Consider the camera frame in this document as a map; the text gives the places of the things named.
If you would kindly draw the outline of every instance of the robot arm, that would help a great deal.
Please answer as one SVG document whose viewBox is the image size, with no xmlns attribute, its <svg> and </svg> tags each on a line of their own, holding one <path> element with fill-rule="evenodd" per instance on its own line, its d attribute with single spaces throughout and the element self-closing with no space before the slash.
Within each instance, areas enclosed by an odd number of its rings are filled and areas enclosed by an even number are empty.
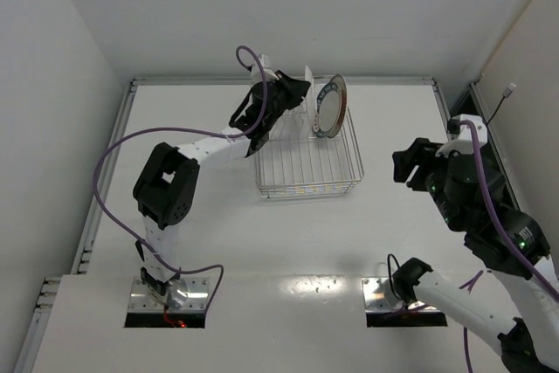
<svg viewBox="0 0 559 373">
<path fill-rule="evenodd" d="M 297 107 L 307 95 L 309 82 L 292 79 L 281 71 L 273 73 L 266 69 L 265 74 L 266 80 L 252 85 L 220 137 L 207 137 L 179 147 L 158 144 L 136 182 L 133 196 L 143 215 L 146 240 L 171 266 L 177 266 L 178 234 L 190 211 L 201 167 L 216 168 L 256 153 L 268 141 L 279 117 Z M 266 109 L 259 120 L 264 83 Z M 163 297 L 169 282 L 178 279 L 178 275 L 163 266 L 151 252 L 144 252 L 141 244 L 136 243 L 136 249 L 143 260 L 142 279 Z"/>
<path fill-rule="evenodd" d="M 559 371 L 556 350 L 559 348 L 559 305 L 507 247 L 488 216 L 472 156 L 472 137 L 467 133 L 468 128 L 459 125 L 463 120 L 473 121 L 481 140 L 487 141 L 481 118 L 461 115 L 449 121 L 452 138 L 448 143 L 416 139 L 407 150 L 394 153 L 394 181 L 406 183 L 415 191 L 427 191 L 449 229 L 466 232 L 464 245 L 507 289 L 522 320 L 515 320 L 516 325 L 511 320 L 502 319 L 495 323 L 497 315 L 473 305 L 473 298 L 456 294 L 456 290 L 451 292 L 449 285 L 441 289 L 441 279 L 431 270 L 424 270 L 423 277 L 417 277 L 408 289 L 417 289 L 418 300 L 448 313 L 498 354 L 500 345 L 501 358 L 510 371 Z M 503 175 L 489 161 L 484 160 L 483 167 L 491 201 L 507 237 L 530 264 L 537 265 L 545 280 L 558 288 L 559 283 L 548 260 L 549 244 L 542 229 L 529 215 L 503 203 Z M 395 282 L 402 279 L 401 270 L 407 264 L 395 272 Z M 414 300 L 416 295 L 408 293 L 408 298 Z"/>
</svg>

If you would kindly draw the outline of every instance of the rack wire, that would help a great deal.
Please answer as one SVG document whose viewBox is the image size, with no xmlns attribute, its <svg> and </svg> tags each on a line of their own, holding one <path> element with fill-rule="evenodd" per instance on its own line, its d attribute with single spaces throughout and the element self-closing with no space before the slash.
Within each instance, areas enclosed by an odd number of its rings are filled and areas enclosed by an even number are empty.
<svg viewBox="0 0 559 373">
<path fill-rule="evenodd" d="M 314 115 L 308 109 L 314 107 L 308 105 L 309 101 L 315 101 L 312 89 L 299 107 L 285 112 L 277 121 L 270 140 L 256 155 L 256 184 L 266 198 L 344 194 L 363 178 L 349 109 L 338 135 L 321 139 L 313 131 Z"/>
</svg>

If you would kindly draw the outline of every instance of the gray wall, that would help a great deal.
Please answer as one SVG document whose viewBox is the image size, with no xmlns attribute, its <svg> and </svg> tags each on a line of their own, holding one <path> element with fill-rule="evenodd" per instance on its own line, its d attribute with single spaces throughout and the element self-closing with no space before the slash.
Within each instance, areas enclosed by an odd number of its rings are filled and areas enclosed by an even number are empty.
<svg viewBox="0 0 559 373">
<path fill-rule="evenodd" d="M 121 80 L 241 74 L 245 43 L 302 74 L 432 75 L 450 102 L 526 0 L 73 0 Z"/>
<path fill-rule="evenodd" d="M 71 0 L 0 0 L 0 372 L 67 273 L 123 87 Z"/>
<path fill-rule="evenodd" d="M 480 103 L 488 115 L 510 82 L 518 86 L 491 129 L 521 203 L 559 251 L 559 3 L 533 0 L 484 69 Z M 559 255 L 556 271 L 559 273 Z"/>
</svg>

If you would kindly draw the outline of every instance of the dish rack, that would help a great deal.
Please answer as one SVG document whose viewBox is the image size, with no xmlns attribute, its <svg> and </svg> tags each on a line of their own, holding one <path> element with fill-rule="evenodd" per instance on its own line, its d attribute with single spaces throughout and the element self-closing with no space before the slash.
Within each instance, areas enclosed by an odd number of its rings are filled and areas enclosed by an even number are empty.
<svg viewBox="0 0 559 373">
<path fill-rule="evenodd" d="M 313 131 L 316 92 L 328 83 L 308 76 L 307 97 L 285 112 L 256 154 L 256 184 L 266 198 L 306 198 L 345 194 L 361 182 L 364 172 L 349 107 L 342 129 L 331 139 Z"/>
</svg>

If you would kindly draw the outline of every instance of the white table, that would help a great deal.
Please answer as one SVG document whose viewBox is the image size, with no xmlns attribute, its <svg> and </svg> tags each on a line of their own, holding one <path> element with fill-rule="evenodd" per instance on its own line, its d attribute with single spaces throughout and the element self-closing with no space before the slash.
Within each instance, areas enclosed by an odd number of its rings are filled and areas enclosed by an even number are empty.
<svg viewBox="0 0 559 373">
<path fill-rule="evenodd" d="M 154 126 L 220 130 L 247 88 L 139 86 L 126 132 Z M 445 141 L 433 88 L 350 79 L 349 106 L 365 177 L 347 196 L 270 202 L 259 195 L 251 159 L 202 168 L 179 255 L 185 269 L 225 265 L 205 329 L 123 327 L 140 260 L 134 241 L 103 218 L 87 275 L 62 281 L 33 372 L 466 371 L 459 325 L 366 328 L 362 300 L 361 277 L 385 275 L 388 252 L 402 262 L 419 257 L 457 283 L 482 268 L 427 194 L 392 182 L 392 152 L 418 136 Z M 125 144 L 107 205 L 142 231 L 132 188 L 151 149 L 193 139 L 154 134 Z M 316 277 L 322 275 L 334 276 L 337 286 L 325 287 L 328 278 Z M 515 313 L 489 275 L 474 293 Z M 475 337 L 471 352 L 477 371 L 505 371 Z"/>
</svg>

